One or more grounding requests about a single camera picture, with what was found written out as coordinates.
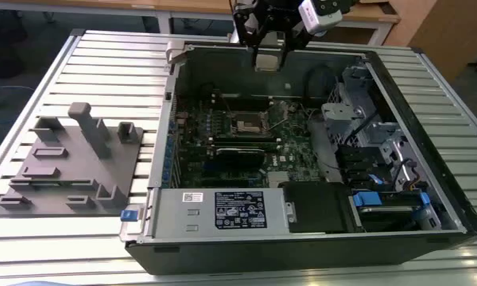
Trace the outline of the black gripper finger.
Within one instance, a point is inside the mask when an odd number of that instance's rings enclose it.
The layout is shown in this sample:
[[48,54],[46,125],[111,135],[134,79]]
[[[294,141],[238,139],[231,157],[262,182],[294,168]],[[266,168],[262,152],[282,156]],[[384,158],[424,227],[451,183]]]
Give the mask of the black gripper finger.
[[259,29],[259,22],[255,16],[235,16],[235,27],[239,36],[239,42],[247,46],[252,54],[252,68],[256,68],[259,45],[262,42],[262,34]]
[[311,40],[311,34],[307,31],[306,24],[300,21],[294,27],[283,32],[284,43],[282,49],[282,59],[279,63],[279,70],[283,69],[287,61],[287,56],[291,51],[304,49]]

